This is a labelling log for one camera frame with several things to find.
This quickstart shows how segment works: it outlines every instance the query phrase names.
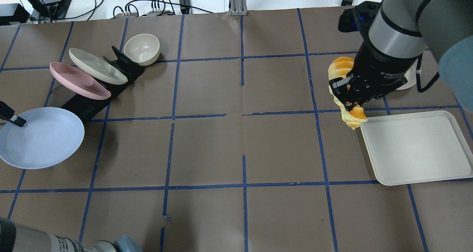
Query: light blue plate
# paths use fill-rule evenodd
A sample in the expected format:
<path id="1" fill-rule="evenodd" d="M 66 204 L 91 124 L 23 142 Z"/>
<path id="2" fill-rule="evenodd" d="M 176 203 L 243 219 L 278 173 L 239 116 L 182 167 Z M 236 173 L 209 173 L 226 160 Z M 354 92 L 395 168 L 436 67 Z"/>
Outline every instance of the light blue plate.
<path id="1" fill-rule="evenodd" d="M 41 169 L 69 158 L 84 139 L 84 124 L 72 112 L 45 107 L 19 115 L 27 122 L 10 122 L 0 130 L 0 158 L 22 169 Z"/>

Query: pink plate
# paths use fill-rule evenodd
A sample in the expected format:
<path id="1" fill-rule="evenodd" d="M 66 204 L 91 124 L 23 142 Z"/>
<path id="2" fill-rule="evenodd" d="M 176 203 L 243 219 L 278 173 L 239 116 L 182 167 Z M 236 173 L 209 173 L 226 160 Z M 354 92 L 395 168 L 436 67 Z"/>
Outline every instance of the pink plate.
<path id="1" fill-rule="evenodd" d="M 51 74 L 64 87 L 90 99 L 108 99 L 110 91 L 86 72 L 59 62 L 49 64 Z"/>

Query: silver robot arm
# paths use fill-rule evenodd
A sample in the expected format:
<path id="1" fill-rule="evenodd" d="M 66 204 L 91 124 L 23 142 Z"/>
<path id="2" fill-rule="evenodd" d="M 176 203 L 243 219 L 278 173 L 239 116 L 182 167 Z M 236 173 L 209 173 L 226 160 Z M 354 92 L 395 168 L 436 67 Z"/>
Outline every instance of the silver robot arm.
<path id="1" fill-rule="evenodd" d="M 429 47 L 440 78 L 473 112 L 473 0 L 383 0 L 362 36 L 347 78 L 330 81 L 347 110 L 404 84 L 406 71 Z"/>

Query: grid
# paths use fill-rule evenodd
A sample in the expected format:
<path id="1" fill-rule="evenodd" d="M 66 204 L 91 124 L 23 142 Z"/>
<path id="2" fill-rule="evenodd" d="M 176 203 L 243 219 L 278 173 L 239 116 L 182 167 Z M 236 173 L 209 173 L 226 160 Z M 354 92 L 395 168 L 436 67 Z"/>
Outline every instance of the grid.
<path id="1" fill-rule="evenodd" d="M 90 204 L 90 198 L 93 192 L 101 192 L 101 191 L 140 191 L 140 190 L 163 190 L 164 191 L 164 205 L 163 205 L 163 217 L 165 219 L 168 219 L 169 217 L 167 216 L 167 198 L 168 198 L 168 193 L 169 190 L 198 190 L 198 189 L 205 189 L 205 188 L 243 188 L 243 202 L 244 202 L 244 233 L 245 233 L 245 251 L 247 252 L 249 250 L 248 247 L 248 206 L 247 206 L 247 189 L 249 187 L 289 187 L 289 186 L 324 186 L 326 188 L 326 198 L 327 198 L 327 203 L 328 203 L 328 211 L 329 211 L 329 217 L 330 217 L 330 225 L 331 225 L 331 235 L 333 238 L 333 247 L 335 251 L 338 251 L 338 245 L 337 245 L 337 237 L 336 237 L 336 225 L 334 223 L 334 215 L 333 215 L 333 209 L 331 206 L 331 194 L 330 194 L 330 186 L 331 185 L 355 185 L 355 184 L 377 184 L 377 181 L 373 180 L 366 180 L 366 181 L 330 181 L 327 173 L 327 167 L 326 167 L 326 160 L 325 160 L 325 155 L 324 155 L 324 144 L 323 144 L 323 139 L 321 136 L 321 130 L 320 130 L 320 124 L 319 124 L 319 114 L 321 113 L 336 113 L 339 112 L 338 109 L 318 109 L 317 104 L 316 104 L 316 98 L 314 96 L 314 86 L 312 82 L 312 74 L 311 74 L 311 66 L 309 62 L 309 56 L 312 55 L 346 55 L 346 54 L 353 54 L 356 53 L 356 51 L 346 51 L 346 52 L 324 52 L 324 53 L 309 53 L 307 49 L 307 43 L 306 43 L 306 35 L 304 32 L 304 25 L 303 25 L 303 20 L 301 16 L 300 9 L 297 9 L 297 14 L 299 16 L 299 23 L 300 23 L 300 30 L 302 34 L 302 39 L 304 42 L 304 53 L 303 54 L 287 54 L 287 55 L 245 55 L 244 54 L 244 43 L 243 43 L 243 38 L 244 38 L 244 18 L 243 16 L 240 17 L 240 38 L 241 38 L 241 56 L 240 57 L 220 57 L 220 58 L 196 58 L 196 59 L 181 59 L 181 48 L 182 48 L 182 40 L 183 40 L 183 29 L 184 29 L 184 23 L 185 23 L 185 16 L 183 15 L 181 18 L 181 26 L 180 26 L 180 33 L 179 33 L 179 47 L 178 47 L 178 53 L 177 53 L 177 59 L 176 60 L 160 60 L 157 61 L 157 63 L 176 63 L 176 76 L 175 76 L 175 82 L 174 82 L 174 97 L 173 97 L 173 105 L 172 105 L 172 116 L 162 116 L 162 117 L 140 117 L 140 118 L 113 118 L 109 119 L 108 114 L 110 111 L 110 104 L 106 107 L 106 112 L 105 112 L 105 118 L 104 119 L 93 119 L 91 122 L 103 122 L 103 128 L 100 136 L 100 141 L 97 149 L 97 154 L 96 154 L 96 161 L 95 165 L 93 167 L 93 174 L 90 180 L 90 186 L 89 188 L 51 188 L 51 189 L 42 189 L 42 190 L 24 190 L 21 189 L 22 181 L 25 176 L 26 170 L 22 171 L 22 174 L 20 176 L 20 179 L 18 181 L 17 188 L 15 190 L 0 190 L 0 193 L 14 193 L 14 198 L 11 204 L 10 211 L 8 213 L 8 218 L 11 217 L 12 212 L 15 208 L 15 203 L 17 200 L 17 197 L 21 193 L 63 193 L 63 192 L 84 192 L 88 193 L 88 197 L 86 200 L 86 206 L 84 210 L 84 215 L 83 215 L 83 220 L 81 224 L 81 232 L 79 236 L 79 241 L 82 240 L 83 234 L 84 234 L 84 228 L 88 216 L 88 208 Z M 127 26 L 128 26 L 128 19 L 125 21 L 125 27 L 123 29 L 123 35 L 122 35 L 122 40 L 120 43 L 120 50 L 123 49 L 123 43 L 125 41 L 125 34 L 127 31 Z M 64 48 L 61 53 L 61 58 L 60 62 L 62 62 L 64 54 L 66 52 L 66 47 L 69 42 L 69 37 L 71 36 L 72 30 L 74 27 L 74 22 L 71 23 L 70 29 L 68 36 L 66 38 Z M 10 51 L 13 48 L 13 45 L 15 43 L 15 40 L 17 38 L 17 35 L 21 29 L 21 26 L 17 28 L 17 31 L 15 33 L 15 36 L 13 38 L 13 41 L 10 45 L 10 48 L 8 49 L 7 55 L 5 59 L 3 60 L 3 63 L 0 67 L 0 74 L 2 71 L 10 71 L 10 70 L 34 70 L 34 69 L 47 69 L 49 67 L 19 67 L 19 68 L 4 68 L 5 63 L 7 62 L 7 58 L 10 54 Z M 179 66 L 181 62 L 193 62 L 193 61 L 213 61 L 213 60 L 232 60 L 232 59 L 240 59 L 241 60 L 241 86 L 245 85 L 245 59 L 251 59 L 251 58 L 274 58 L 274 57 L 305 57 L 306 59 L 306 68 L 309 74 L 309 86 L 311 90 L 311 97 L 312 97 L 312 104 L 313 104 L 313 109 L 312 110 L 293 110 L 293 111 L 285 111 L 285 112 L 255 112 L 252 114 L 242 114 L 242 116 L 265 116 L 265 115 L 287 115 L 287 114 L 314 114 L 314 117 L 316 119 L 316 131 L 317 131 L 317 136 L 318 136 L 318 144 L 320 148 L 320 154 L 321 154 L 321 164 L 323 168 L 323 174 L 324 174 L 324 180 L 323 181 L 307 181 L 307 182 L 302 182 L 302 183 L 247 183 L 246 179 L 246 156 L 242 155 L 242 169 L 243 169 L 243 183 L 234 183 L 234 184 L 213 184 L 213 185 L 199 185 L 199 186 L 170 186 L 169 185 L 169 178 L 170 178 L 170 173 L 172 171 L 172 152 L 173 152 L 173 137 L 174 137 L 174 121 L 178 119 L 192 119 L 192 118 L 211 118 L 211 117 L 225 117 L 226 114 L 202 114 L 202 115 L 188 115 L 188 116 L 176 116 L 176 98 L 177 98 L 177 89 L 178 89 L 178 82 L 179 82 Z M 54 90 L 54 80 L 51 83 L 50 89 L 49 89 L 49 94 L 45 100 L 44 107 L 48 105 L 49 99 L 51 97 L 51 92 Z M 461 112 L 461 115 L 463 116 L 463 119 L 465 121 L 465 124 L 468 128 L 470 137 L 473 138 L 473 132 L 472 129 L 468 123 L 467 117 L 463 109 L 459 104 L 457 105 L 449 105 L 449 106 L 443 106 L 443 107 L 438 107 L 438 106 L 426 106 L 426 107 L 389 107 L 388 101 L 386 97 L 383 98 L 385 107 L 384 108 L 367 108 L 365 109 L 366 111 L 385 111 L 387 114 L 391 114 L 391 111 L 393 110 L 422 110 L 422 109 L 438 109 L 438 108 L 448 108 L 448 109 L 459 109 Z M 94 181 L 95 181 L 95 176 L 96 176 L 96 170 L 98 168 L 98 161 L 100 158 L 101 154 L 101 149 L 102 149 L 102 144 L 103 144 L 103 139 L 105 136 L 105 130 L 107 126 L 107 122 L 111 121 L 129 121 L 129 120 L 161 120 L 161 119 L 172 119 L 173 123 L 171 124 L 171 129 L 170 129 L 170 136 L 169 136 L 169 154 L 168 154 L 168 160 L 167 160 L 167 174 L 166 174 L 166 184 L 164 186 L 152 186 L 152 187 L 120 187 L 120 188 L 94 188 Z M 455 181 L 473 181 L 471 178 L 466 178 L 466 179 L 459 179 Z M 411 185 L 407 185 L 407 189 L 409 192 L 409 197 L 412 203 L 412 209 L 414 211 L 415 219 L 417 222 L 417 226 L 419 228 L 419 235 L 422 240 L 422 244 L 424 247 L 425 251 L 428 251 L 427 247 L 427 242 L 424 237 L 424 232 L 422 230 L 422 225 L 421 225 L 421 220 L 419 218 L 419 214 L 417 211 L 416 207 L 416 202 L 414 198 L 414 194 L 412 193 L 412 188 Z M 165 228 L 161 228 L 161 240 L 160 240 L 160 250 L 163 250 L 164 247 L 164 234 L 165 234 Z"/>

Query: rectangular tray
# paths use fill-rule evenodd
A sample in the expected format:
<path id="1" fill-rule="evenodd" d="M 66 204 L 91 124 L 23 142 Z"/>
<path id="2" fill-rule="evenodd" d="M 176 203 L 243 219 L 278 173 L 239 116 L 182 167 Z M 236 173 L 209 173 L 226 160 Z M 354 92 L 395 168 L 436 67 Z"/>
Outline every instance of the rectangular tray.
<path id="1" fill-rule="evenodd" d="M 473 154 L 449 112 L 372 117 L 361 132 L 383 185 L 473 177 Z"/>

